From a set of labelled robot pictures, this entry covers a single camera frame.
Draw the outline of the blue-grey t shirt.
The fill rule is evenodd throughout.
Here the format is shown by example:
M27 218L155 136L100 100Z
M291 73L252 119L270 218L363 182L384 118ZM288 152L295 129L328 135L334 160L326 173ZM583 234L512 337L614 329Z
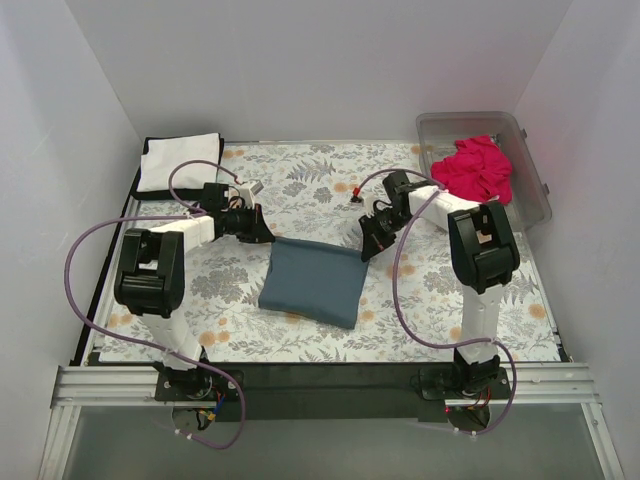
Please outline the blue-grey t shirt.
M281 237L272 244L258 306L352 330L367 271L356 250Z

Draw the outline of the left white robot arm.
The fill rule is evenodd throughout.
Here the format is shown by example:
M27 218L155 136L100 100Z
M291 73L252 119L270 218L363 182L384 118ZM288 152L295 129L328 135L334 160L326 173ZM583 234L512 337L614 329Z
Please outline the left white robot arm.
M214 381L208 370L194 364L206 362L207 357L181 310L186 255L225 235L241 243L272 243L275 237L255 201L262 189L257 180L236 186L207 183L200 201L202 213L151 229L131 228L124 234L115 300L141 320L153 342L163 348L156 368L170 387L190 399L205 398Z

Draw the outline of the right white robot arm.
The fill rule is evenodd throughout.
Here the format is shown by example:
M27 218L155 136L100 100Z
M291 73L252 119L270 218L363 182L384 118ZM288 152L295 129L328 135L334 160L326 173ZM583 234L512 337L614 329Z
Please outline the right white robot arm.
M500 301L513 272L519 268L519 250L500 202L465 200L426 176L420 182L412 182L408 178L411 173L388 168L363 181L385 174L385 200L362 198L360 186L353 190L351 201L365 206L365 214L359 218L361 260L367 262L384 252L394 245L396 233L402 233L392 274L392 296L398 309L399 260L411 227L424 219L448 233L452 268L463 291L460 338L452 344L434 344L418 339L413 332L408 335L432 349L451 349L451 388L464 397L475 397L498 378Z

